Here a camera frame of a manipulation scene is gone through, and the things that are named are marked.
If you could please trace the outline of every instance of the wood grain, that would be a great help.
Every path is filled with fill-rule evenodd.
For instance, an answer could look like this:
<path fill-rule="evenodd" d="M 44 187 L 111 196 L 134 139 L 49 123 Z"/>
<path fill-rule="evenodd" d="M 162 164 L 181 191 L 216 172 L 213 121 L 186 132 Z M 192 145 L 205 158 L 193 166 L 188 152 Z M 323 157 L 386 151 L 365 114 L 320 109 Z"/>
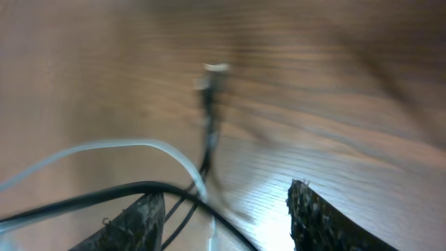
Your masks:
<path fill-rule="evenodd" d="M 246 215 L 227 217 L 262 250 L 293 249 L 293 178 L 400 250 L 444 250 L 445 17 L 437 1 L 2 0 L 0 177 L 106 138 L 158 138 L 198 163 L 192 85 L 203 63 L 227 62 L 215 168 Z M 157 151 L 97 150 L 4 192 L 0 213 L 142 180 L 190 182 Z M 135 198 L 14 235 L 66 250 Z M 196 214 L 169 250 L 205 250 L 207 222 Z M 223 250 L 242 250 L 221 232 Z"/>

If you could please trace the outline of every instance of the ridged black edge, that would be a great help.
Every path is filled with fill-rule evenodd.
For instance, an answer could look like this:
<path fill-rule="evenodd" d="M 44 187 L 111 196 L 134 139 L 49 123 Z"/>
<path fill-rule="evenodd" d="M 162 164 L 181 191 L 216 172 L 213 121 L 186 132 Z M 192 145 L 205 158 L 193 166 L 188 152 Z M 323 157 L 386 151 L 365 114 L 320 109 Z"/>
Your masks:
<path fill-rule="evenodd" d="M 70 251 L 159 251 L 164 214 L 162 193 L 143 195 Z"/>
<path fill-rule="evenodd" d="M 348 219 L 302 181 L 293 181 L 287 205 L 297 251 L 395 250 Z"/>

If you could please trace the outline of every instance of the wooden surface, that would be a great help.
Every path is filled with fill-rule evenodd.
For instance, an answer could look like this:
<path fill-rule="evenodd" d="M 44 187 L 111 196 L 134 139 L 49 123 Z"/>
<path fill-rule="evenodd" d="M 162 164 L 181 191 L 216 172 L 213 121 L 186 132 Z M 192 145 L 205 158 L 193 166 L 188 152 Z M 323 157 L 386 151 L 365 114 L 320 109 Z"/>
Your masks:
<path fill-rule="evenodd" d="M 444 17 L 429 0 L 1 0 L 1 180 L 94 139 L 154 137 L 198 163 L 192 85 L 202 63 L 227 62 L 215 168 L 247 217 L 224 212 L 262 250 L 293 249 L 293 178 L 398 249 L 444 250 Z M 190 182 L 156 150 L 97 150 L 2 193 L 0 213 L 143 180 Z M 25 250 L 66 250 L 136 198 L 13 236 Z M 197 213 L 169 250 L 205 250 L 207 223 Z M 223 250 L 242 250 L 221 237 Z"/>

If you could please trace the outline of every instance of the light blue cable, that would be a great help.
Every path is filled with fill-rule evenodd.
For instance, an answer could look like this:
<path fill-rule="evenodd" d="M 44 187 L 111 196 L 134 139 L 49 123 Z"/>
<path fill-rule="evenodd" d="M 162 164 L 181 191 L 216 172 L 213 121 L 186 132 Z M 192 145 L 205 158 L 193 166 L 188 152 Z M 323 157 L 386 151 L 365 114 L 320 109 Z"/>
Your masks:
<path fill-rule="evenodd" d="M 24 180 L 26 177 L 32 175 L 34 172 L 42 169 L 46 165 L 49 165 L 62 157 L 66 157 L 70 154 L 78 153 L 80 151 L 86 151 L 86 150 L 92 150 L 92 149 L 105 149 L 105 148 L 111 148 L 111 147 L 122 147 L 122 146 L 151 146 L 151 147 L 154 147 L 156 149 L 159 149 L 159 150 L 164 151 L 165 153 L 169 154 L 171 157 L 176 159 L 180 164 L 182 164 L 182 166 L 184 166 L 184 168 L 186 168 L 186 170 L 189 172 L 190 176 L 192 177 L 192 180 L 195 182 L 195 185 L 197 186 L 197 190 L 198 190 L 199 194 L 201 195 L 201 199 L 203 201 L 207 201 L 208 195 L 206 192 L 206 187 L 204 185 L 203 180 L 201 179 L 200 173 L 198 172 L 198 170 L 194 166 L 194 164 L 175 147 L 171 146 L 168 143 L 165 143 L 165 142 L 162 142 L 162 141 L 159 141 L 156 139 L 105 140 L 105 141 L 85 143 L 85 144 L 81 144 L 79 146 L 72 147 L 70 149 L 62 150 L 58 153 L 51 155 L 48 158 L 45 158 L 44 160 L 42 160 L 40 162 L 37 162 L 36 164 L 30 166 L 29 168 L 25 169 L 23 172 L 8 179 L 7 181 L 0 183 L 0 192 L 4 192 L 5 190 L 13 187 L 14 185 L 17 185 L 22 180 Z"/>

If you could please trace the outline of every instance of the wire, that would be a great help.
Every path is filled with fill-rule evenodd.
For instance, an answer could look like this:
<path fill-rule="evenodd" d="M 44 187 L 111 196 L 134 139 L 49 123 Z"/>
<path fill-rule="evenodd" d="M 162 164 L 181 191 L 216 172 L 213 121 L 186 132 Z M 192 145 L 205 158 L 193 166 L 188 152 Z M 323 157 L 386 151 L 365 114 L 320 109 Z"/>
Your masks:
<path fill-rule="evenodd" d="M 221 222 L 229 231 L 231 231 L 243 244 L 245 244 L 250 250 L 258 251 L 256 246 L 252 244 L 240 231 L 238 231 L 230 222 L 228 222 L 222 215 L 220 215 L 215 209 L 209 206 L 207 203 L 201 201 L 197 196 L 177 188 L 173 185 L 156 181 L 142 181 L 129 183 L 125 185 L 118 185 L 112 188 L 107 188 L 97 192 L 88 193 L 67 199 L 64 201 L 56 202 L 50 205 L 35 208 L 30 211 L 19 213 L 14 216 L 10 216 L 0 220 L 0 234 L 12 231 L 14 229 L 24 227 L 34 222 L 38 222 L 44 219 L 52 218 L 63 213 L 67 213 L 73 210 L 78 210 L 95 204 L 99 204 L 112 199 L 118 199 L 121 197 L 141 194 L 141 193 L 154 193 L 154 192 L 166 192 L 169 194 L 184 197 L 186 200 L 194 202 L 198 207 L 203 209 L 208 214 L 212 215 Z"/>
<path fill-rule="evenodd" d="M 201 175 L 198 172 L 197 168 L 192 164 L 192 162 L 184 156 L 178 149 L 171 146 L 168 143 L 155 140 L 155 139 L 117 139 L 117 140 L 106 140 L 106 141 L 99 141 L 99 142 L 90 142 L 81 144 L 79 146 L 75 146 L 69 149 L 65 149 L 62 151 L 59 151 L 58 153 L 55 153 L 51 155 L 48 158 L 45 158 L 44 160 L 37 162 L 36 164 L 30 166 L 29 168 L 25 169 L 23 172 L 20 172 L 16 176 L 8 179 L 7 181 L 4 181 L 0 184 L 0 192 L 3 192 L 14 185 L 17 185 L 22 180 L 24 180 L 26 177 L 32 175 L 34 172 L 42 169 L 43 167 L 55 162 L 56 160 L 66 157 L 73 153 L 78 153 L 80 151 L 86 151 L 86 150 L 92 150 L 92 149 L 105 149 L 105 148 L 111 148 L 111 147 L 122 147 L 122 146 L 151 146 L 156 149 L 159 149 L 161 151 L 164 151 L 165 153 L 169 154 L 171 157 L 176 159 L 186 170 L 189 172 L 190 176 L 192 177 L 192 180 L 194 181 L 194 184 L 197 186 L 197 190 L 199 191 L 201 198 L 203 200 L 207 200 L 208 195 L 206 192 L 206 187 L 204 185 L 203 180 L 201 179 Z"/>

